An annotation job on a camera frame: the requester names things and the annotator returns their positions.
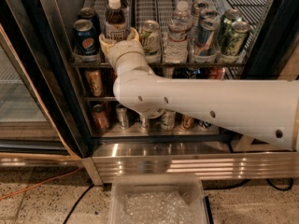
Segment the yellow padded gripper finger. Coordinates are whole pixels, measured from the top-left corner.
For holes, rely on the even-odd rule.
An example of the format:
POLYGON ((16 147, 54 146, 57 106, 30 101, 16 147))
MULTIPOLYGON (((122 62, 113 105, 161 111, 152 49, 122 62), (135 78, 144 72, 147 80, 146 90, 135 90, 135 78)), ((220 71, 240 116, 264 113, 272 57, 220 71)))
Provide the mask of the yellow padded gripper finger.
POLYGON ((140 40, 139 33, 134 27, 129 28, 129 35, 127 36, 128 41, 136 41, 140 40))
POLYGON ((101 46, 101 50, 104 55, 107 56, 109 54, 110 49, 113 47, 113 41, 105 37, 104 34, 99 35, 99 42, 101 46))

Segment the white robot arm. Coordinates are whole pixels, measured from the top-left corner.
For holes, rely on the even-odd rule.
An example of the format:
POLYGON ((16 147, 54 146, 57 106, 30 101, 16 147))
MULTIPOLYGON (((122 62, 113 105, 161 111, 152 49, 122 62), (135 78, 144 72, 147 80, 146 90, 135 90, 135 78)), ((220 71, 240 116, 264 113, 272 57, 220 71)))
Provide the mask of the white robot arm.
POLYGON ((99 41, 117 73, 115 98, 139 115, 154 119, 169 109, 286 149, 299 146, 298 80, 160 77, 149 67, 135 29, 127 40, 100 35, 99 41))

